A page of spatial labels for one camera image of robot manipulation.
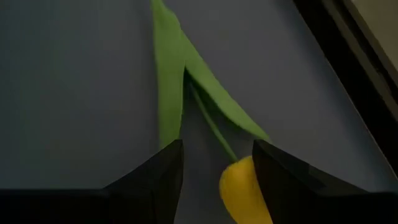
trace yellow tulip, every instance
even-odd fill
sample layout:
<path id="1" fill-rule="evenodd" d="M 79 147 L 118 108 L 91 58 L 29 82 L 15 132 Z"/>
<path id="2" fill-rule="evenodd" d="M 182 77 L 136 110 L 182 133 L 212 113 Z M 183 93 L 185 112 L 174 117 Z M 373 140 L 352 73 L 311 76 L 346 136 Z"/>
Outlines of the yellow tulip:
<path id="1" fill-rule="evenodd" d="M 224 170 L 220 179 L 220 195 L 238 224 L 272 224 L 251 156 Z"/>

